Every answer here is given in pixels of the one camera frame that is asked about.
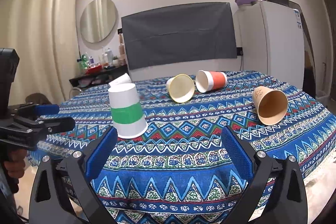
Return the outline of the person's left hand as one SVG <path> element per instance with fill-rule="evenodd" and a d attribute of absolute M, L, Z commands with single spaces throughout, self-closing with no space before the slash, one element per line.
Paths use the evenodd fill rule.
<path fill-rule="evenodd" d="M 7 156 L 3 161 L 3 167 L 5 170 L 5 178 L 9 184 L 9 188 L 12 194 L 18 192 L 18 180 L 25 174 L 25 157 L 27 151 L 25 149 L 8 150 Z"/>

